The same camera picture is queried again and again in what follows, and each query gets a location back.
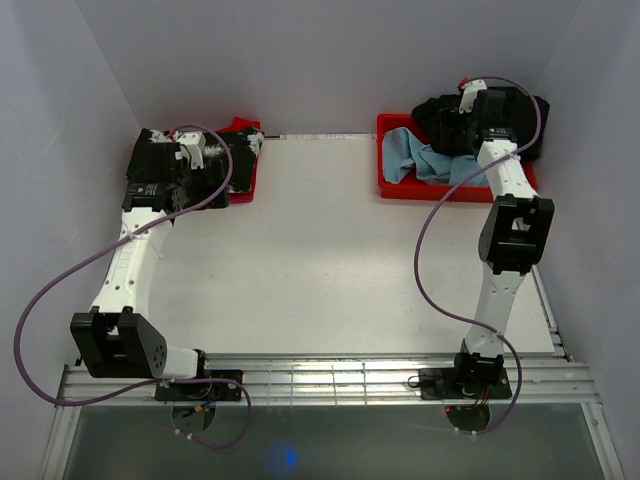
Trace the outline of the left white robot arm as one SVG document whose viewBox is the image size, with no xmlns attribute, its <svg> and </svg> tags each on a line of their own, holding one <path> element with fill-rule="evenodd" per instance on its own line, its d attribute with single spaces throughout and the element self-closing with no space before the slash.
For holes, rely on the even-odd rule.
<svg viewBox="0 0 640 480">
<path fill-rule="evenodd" d="M 205 397 L 212 376 L 195 349 L 173 347 L 152 325 L 149 298 L 162 246 L 183 210 L 229 203 L 228 160 L 206 162 L 205 138 L 141 139 L 126 173 L 119 245 L 86 313 L 73 315 L 72 337 L 96 378 L 174 379 L 190 399 Z"/>
</svg>

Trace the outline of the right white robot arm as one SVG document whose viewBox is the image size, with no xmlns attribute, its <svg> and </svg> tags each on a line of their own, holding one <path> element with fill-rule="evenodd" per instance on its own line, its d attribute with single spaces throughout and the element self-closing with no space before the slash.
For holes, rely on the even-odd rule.
<svg viewBox="0 0 640 480">
<path fill-rule="evenodd" d="M 521 284 L 542 257 L 555 206 L 538 195 L 525 174 L 516 134 L 503 113 L 505 92 L 482 80 L 466 82 L 461 92 L 459 112 L 493 205 L 478 241 L 483 276 L 473 322 L 453 366 L 437 373 L 433 394 L 481 402 L 490 395 L 511 396 L 501 336 Z"/>
</svg>

